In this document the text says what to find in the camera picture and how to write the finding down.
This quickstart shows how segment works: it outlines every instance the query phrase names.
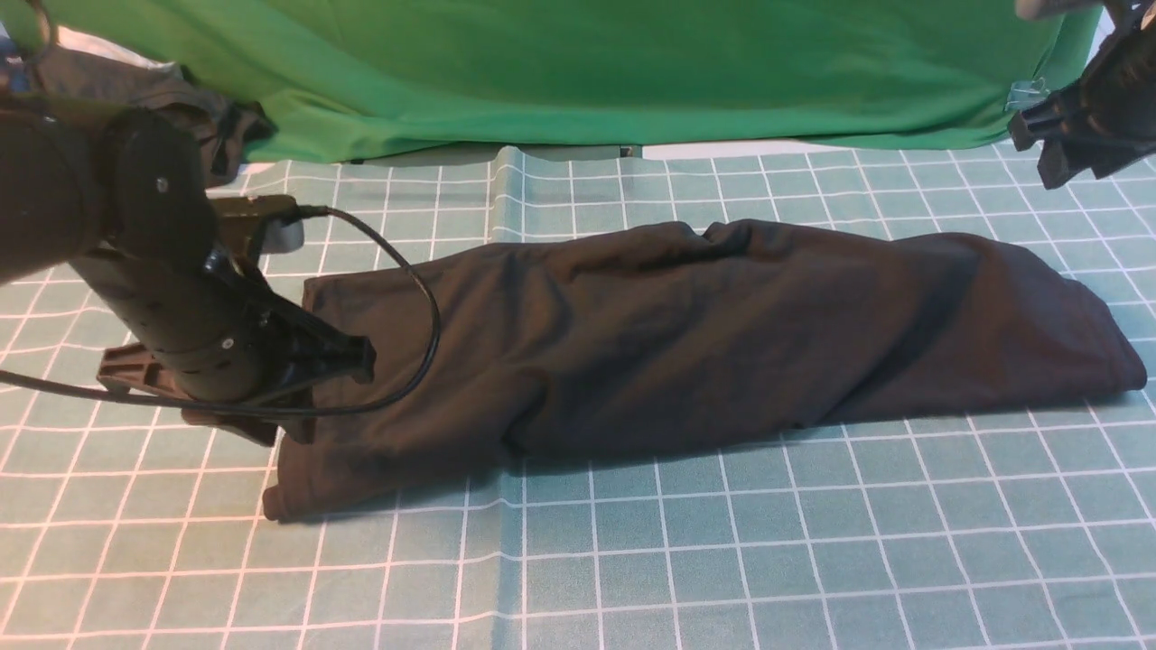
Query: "black cloth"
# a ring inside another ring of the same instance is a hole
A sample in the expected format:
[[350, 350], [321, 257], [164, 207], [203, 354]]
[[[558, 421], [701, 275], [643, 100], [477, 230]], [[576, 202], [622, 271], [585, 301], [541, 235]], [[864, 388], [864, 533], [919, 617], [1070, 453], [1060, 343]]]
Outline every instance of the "black cloth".
[[274, 134], [259, 104], [235, 102], [162, 71], [49, 47], [29, 72], [39, 93], [140, 106], [165, 117], [200, 147], [207, 187], [236, 179], [245, 146]]
[[[694, 455], [829, 423], [1068, 404], [1144, 386], [1107, 306], [1030, 251], [972, 235], [885, 242], [741, 221], [489, 244], [418, 266], [445, 317], [400, 404], [284, 440], [265, 516], [547, 461]], [[306, 306], [371, 337], [378, 381], [416, 368], [428, 310], [386, 269], [306, 283]]]

